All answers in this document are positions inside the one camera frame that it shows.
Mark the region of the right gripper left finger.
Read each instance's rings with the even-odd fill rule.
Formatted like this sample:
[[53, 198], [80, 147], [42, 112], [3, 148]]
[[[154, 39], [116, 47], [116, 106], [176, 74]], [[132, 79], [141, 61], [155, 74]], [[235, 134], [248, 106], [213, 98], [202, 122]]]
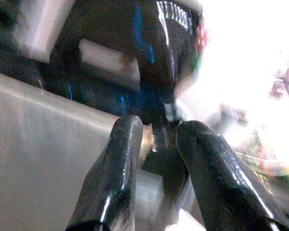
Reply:
[[143, 123], [120, 117], [107, 145], [88, 171], [68, 231], [133, 231], [135, 190]]

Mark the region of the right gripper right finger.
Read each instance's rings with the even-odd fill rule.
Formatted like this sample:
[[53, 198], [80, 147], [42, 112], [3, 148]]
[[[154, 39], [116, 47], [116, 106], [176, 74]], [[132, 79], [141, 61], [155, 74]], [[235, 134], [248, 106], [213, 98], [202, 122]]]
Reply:
[[289, 219], [222, 135], [200, 121], [176, 130], [208, 231], [289, 231]]

